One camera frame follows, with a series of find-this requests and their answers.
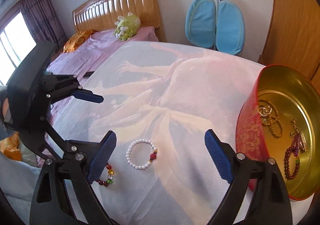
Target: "window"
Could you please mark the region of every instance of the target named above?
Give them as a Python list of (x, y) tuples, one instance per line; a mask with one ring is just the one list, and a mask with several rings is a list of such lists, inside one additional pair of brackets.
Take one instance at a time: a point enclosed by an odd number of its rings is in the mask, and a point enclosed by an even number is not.
[(21, 13), (0, 33), (0, 84), (6, 85), (14, 70), (36, 46)]

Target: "wooden headboard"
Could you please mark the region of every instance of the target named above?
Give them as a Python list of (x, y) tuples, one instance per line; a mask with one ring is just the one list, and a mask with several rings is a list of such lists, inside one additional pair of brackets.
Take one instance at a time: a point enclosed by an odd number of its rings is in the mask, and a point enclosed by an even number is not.
[(76, 31), (103, 31), (116, 28), (118, 16), (137, 15), (141, 27), (153, 26), (160, 42), (165, 42), (157, 0), (89, 0), (73, 11)]

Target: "metal bolt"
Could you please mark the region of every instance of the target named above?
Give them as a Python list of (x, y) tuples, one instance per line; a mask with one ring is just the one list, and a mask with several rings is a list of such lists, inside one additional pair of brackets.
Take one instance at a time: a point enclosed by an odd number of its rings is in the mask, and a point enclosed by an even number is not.
[(243, 159), (245, 159), (245, 155), (242, 154), (242, 153), (238, 153), (238, 154), (237, 154), (237, 158), (238, 158), (239, 160), (243, 160)]
[(47, 165), (50, 165), (50, 164), (52, 164), (52, 159), (51, 158), (48, 158), (46, 161), (45, 161), (45, 164), (47, 164)]
[(275, 164), (276, 163), (276, 161), (273, 158), (269, 158), (268, 162), (269, 162), (269, 164)]
[(84, 155), (83, 154), (76, 154), (76, 160), (77, 161), (81, 161), (82, 159), (84, 159)]

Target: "curtain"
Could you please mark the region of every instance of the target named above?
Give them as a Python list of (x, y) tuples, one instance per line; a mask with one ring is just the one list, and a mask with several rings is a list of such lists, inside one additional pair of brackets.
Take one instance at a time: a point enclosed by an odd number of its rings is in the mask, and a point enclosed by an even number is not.
[(67, 36), (50, 0), (23, 0), (20, 11), (36, 43), (49, 41), (58, 49), (64, 46)]

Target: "wooden wardrobe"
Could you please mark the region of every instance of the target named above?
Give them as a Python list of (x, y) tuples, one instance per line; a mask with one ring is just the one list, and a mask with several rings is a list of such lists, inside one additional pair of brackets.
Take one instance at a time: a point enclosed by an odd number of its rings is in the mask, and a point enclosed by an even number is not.
[(274, 0), (264, 65), (289, 66), (320, 91), (320, 0)]

